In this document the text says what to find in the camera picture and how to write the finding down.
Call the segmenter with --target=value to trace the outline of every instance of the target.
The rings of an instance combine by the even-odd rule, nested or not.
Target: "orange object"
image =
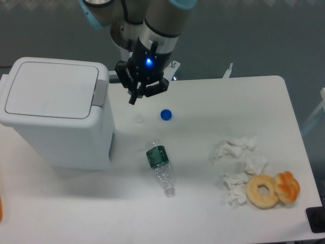
[[[278,194],[280,201],[292,203],[300,192],[300,186],[291,172],[284,171],[274,177],[274,191]]]

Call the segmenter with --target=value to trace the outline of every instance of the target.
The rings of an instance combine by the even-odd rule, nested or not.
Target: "cable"
[[[319,243],[321,243],[323,240],[325,240],[325,238],[319,239],[319,240],[317,240],[316,242],[314,242],[313,244],[319,244]]]

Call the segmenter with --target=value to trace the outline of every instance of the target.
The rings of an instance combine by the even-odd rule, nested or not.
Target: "bagel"
[[[289,171],[278,173],[274,177],[274,191],[283,203],[292,203],[297,199],[300,192],[298,181]]]
[[[269,190],[268,195],[259,193],[259,187],[266,187]],[[246,195],[254,205],[260,208],[273,207],[279,198],[274,191],[274,178],[266,174],[254,175],[246,184]]]

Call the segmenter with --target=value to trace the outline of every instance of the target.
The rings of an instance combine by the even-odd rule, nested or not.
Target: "white table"
[[[12,128],[0,126],[0,243],[258,243],[322,238],[305,209],[320,206],[285,83],[277,76],[175,81],[166,93],[128,104],[109,85],[115,145],[108,171],[52,168]],[[159,119],[162,109],[171,121]],[[137,114],[142,124],[134,122]],[[211,164],[216,144],[257,136],[255,152]],[[176,196],[166,198],[144,151],[164,143]],[[292,205],[231,210],[221,175],[243,172],[247,155],[265,155],[264,173],[289,170],[301,186]]]

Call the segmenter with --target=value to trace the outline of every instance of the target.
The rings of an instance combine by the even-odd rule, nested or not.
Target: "blue led light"
[[[149,58],[147,58],[147,60],[146,60],[146,66],[152,66],[152,64],[153,64],[153,62],[152,62],[152,60],[151,59],[149,59]]]

